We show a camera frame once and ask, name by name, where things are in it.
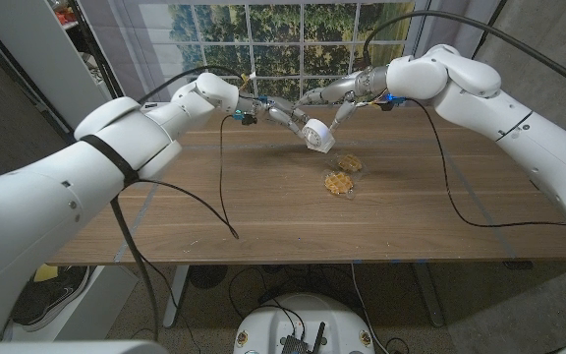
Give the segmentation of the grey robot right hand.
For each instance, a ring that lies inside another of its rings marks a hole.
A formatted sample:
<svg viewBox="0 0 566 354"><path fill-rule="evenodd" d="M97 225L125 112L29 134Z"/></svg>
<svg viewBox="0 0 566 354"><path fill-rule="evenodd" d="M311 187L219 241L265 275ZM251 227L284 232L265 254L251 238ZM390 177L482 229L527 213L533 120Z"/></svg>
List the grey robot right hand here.
<svg viewBox="0 0 566 354"><path fill-rule="evenodd" d="M326 87L309 90L295 103L295 106L342 101L329 127L329 131L334 133L341 123L355 113L358 108L356 101L358 97L377 96L387 90L387 71L387 66L380 66L354 72Z"/></svg>

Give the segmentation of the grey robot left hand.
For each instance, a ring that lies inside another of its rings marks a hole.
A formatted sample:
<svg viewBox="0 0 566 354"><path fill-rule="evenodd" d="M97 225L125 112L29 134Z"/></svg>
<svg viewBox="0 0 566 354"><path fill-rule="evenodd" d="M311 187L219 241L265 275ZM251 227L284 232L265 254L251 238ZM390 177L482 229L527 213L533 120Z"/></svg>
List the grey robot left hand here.
<svg viewBox="0 0 566 354"><path fill-rule="evenodd" d="M306 112L283 97L267 95L254 97L246 94L239 96L234 116L242 116L244 125L253 124L259 119L278 124L289 129L301 140L305 138L302 129L310 119Z"/></svg>

